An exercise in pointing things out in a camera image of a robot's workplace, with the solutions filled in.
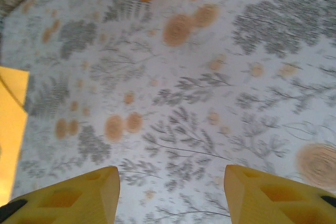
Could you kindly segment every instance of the gray leaf print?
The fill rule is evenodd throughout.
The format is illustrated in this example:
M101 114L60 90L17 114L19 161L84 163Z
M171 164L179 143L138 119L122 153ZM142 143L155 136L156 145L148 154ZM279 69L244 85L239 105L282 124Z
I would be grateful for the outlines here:
M27 32L31 38L32 43L35 43L39 32L42 28L42 18L39 16L29 17L27 21Z
M206 210L204 206L198 206L191 196L180 194L180 199L187 207L185 211L176 209L168 209L166 207L156 207L156 212L160 217L155 217L154 213L146 214L143 223L160 224L163 220L168 220L169 223L184 223L188 216L192 216L193 222L196 224L213 223L215 218L230 217L227 207L224 207L216 195L206 193L205 200L207 208L213 208L213 211Z
M318 126L318 138L324 141L326 144L335 145L336 142L336 132L326 126Z
M244 113L241 120L244 123L243 136L233 136L229 139L234 145L232 151L249 150L258 158L261 158L265 165L267 163L266 158L272 153L281 158L289 153L289 149L286 148L289 141L286 139L280 140L278 135L272 135L268 143L258 140L261 135L269 130L279 128L278 117L264 116L258 119L253 114Z
M316 45L325 35L336 45L334 0L274 0L246 6L234 21L235 42L246 54L254 52L259 44L269 54L285 57L296 54L301 42Z
M309 122L288 123L284 128L292 136L306 141L312 140L317 134L315 126Z
M116 216L114 219L114 224L125 224L125 222L119 218L119 216Z
M157 174L160 169L150 162L139 161L139 163L134 163L124 158L119 167L120 180L126 180L130 186L143 186L146 184L146 178L148 177L161 179Z
M194 116L184 107L179 107L168 117L167 122L159 121L151 126L154 133L142 136L148 143L145 150L151 157L157 156L160 150L167 153L169 161L166 170L171 177L171 180L165 183L168 191L173 191L178 186L183 188L186 182L192 179L202 179L213 158L230 160L217 153L213 139L204 129L198 129L197 125L192 126Z
M274 165L271 162L265 161L265 166L263 168L265 172L276 175Z
M20 168L29 178L43 178L46 175L46 169L40 167L39 161L22 161Z
M329 76L335 77L336 78L336 67L325 67L323 65L319 66L319 69L324 73L327 74Z
M34 92L35 91L35 76L31 75L29 76L29 80L28 80L28 92Z
M264 111L278 106L280 102L293 101L296 102L294 104L295 109L293 110L295 114L307 110L310 102L317 98L325 98L325 103L329 106L333 106L336 90L335 82L305 84L300 79L296 78L291 81L290 85L297 94L284 91L282 88L274 86L269 87L267 90L267 92L270 93L269 97L261 99L258 95L241 93L236 98L236 104L242 109L251 109L253 105L256 104L258 110Z
M84 160L90 157L96 165L100 165L111 156L111 146L104 143L100 136L96 136L94 128L83 126L79 134L78 153Z
M327 115L323 120L323 126L325 127L331 127L336 124L336 116L334 115Z
M147 68L144 64L134 62L132 56L113 55L102 57L90 68L90 78L99 81L103 87L102 93L108 96L120 82L130 81L144 76Z
M157 97L153 99L153 105L175 106L187 101L188 104L207 102L213 95L215 89L230 87L229 76L221 73L205 73L198 79L181 77L176 85L179 91L172 92L170 89L162 89Z
M66 160L66 157L63 156L60 160L55 160L50 168L48 176L58 178L58 173L65 173L67 170L71 171L73 168L83 166L83 158L81 157L71 157Z
M112 0L113 5L108 6L105 12L104 23L108 21L120 21L124 19L141 19L141 22L148 22L152 18L150 3L140 0Z
M58 80L50 77L50 80L50 85L42 84L42 88L38 90L34 101L29 96L25 104L29 115L38 118L54 118L58 107L69 97L68 79L61 76Z
M70 21L63 25L59 33L59 41L63 42L60 49L61 58L68 60L72 52L83 52L87 44L93 44L97 36L95 23L85 23L84 20Z
M61 60L56 53L47 53L46 56L41 56L35 60L35 63L45 65L48 67L54 67L61 64Z

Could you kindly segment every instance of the black component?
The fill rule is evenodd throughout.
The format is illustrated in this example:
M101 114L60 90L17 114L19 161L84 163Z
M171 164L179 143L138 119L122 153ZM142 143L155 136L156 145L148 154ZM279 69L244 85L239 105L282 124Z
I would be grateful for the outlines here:
M0 207L0 223L8 219L17 210L23 207L28 201L26 199L19 199L14 202L10 202Z
M321 198L329 203L330 205L332 205L333 207L336 207L336 198L331 197L331 196L321 196Z

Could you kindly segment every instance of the plastic cutout hole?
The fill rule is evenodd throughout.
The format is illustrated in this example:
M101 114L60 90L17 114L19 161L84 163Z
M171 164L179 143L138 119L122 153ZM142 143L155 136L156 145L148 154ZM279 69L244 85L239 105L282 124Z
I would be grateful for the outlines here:
M71 207L82 194L76 189L60 189L46 198L41 207Z
M260 177L260 175L259 174L256 174L256 173L254 173L254 172L249 172L249 171L244 171L243 172L247 177L249 177L249 178L258 178L258 177Z
M289 186L263 185L260 189L272 201L302 201L305 200L299 193Z
M86 180L96 180L98 178L100 178L100 174L97 172L92 172L85 175Z

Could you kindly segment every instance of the floral wallpaper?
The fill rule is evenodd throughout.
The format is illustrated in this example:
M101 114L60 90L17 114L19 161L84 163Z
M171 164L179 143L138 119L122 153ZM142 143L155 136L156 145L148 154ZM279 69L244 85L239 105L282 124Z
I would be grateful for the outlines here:
M27 0L2 39L30 71L13 197L109 165L118 224L230 223L227 164L335 192L335 3Z

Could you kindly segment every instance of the fern leaf pattern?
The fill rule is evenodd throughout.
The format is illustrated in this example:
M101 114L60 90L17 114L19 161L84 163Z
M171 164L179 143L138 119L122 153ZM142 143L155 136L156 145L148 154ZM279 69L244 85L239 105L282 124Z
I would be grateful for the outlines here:
M44 83L34 101L28 108L31 116L47 119L54 118L58 107L69 97L68 79L61 76L58 80L50 77L50 85Z
M149 3L141 2L140 0L111 0L113 5L108 6L108 11L105 12L103 22L121 21L131 19L141 19L142 22L148 22L147 17L151 13Z

